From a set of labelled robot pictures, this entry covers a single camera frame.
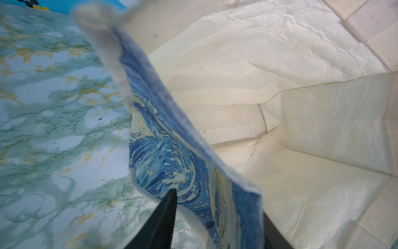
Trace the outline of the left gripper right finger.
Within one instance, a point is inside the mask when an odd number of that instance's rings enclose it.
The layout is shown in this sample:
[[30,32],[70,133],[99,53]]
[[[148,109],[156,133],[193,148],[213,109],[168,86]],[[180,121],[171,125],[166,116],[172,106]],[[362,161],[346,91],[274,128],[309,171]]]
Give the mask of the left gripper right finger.
[[293,249],[265,212],[263,213],[263,227],[265,249]]

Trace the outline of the cream canvas shopping bag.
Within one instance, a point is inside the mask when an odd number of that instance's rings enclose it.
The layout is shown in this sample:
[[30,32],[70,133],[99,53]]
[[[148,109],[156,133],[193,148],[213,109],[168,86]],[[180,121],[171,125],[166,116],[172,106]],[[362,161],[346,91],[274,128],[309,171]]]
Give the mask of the cream canvas shopping bag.
[[397,1],[103,1],[73,18],[131,114],[129,173],[207,249],[398,246]]

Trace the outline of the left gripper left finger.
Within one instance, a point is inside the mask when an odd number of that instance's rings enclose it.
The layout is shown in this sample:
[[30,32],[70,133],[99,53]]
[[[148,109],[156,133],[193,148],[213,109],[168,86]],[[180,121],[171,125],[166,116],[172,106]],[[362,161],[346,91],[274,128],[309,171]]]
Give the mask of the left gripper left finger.
[[126,249],[170,249],[177,212],[177,192],[171,189]]

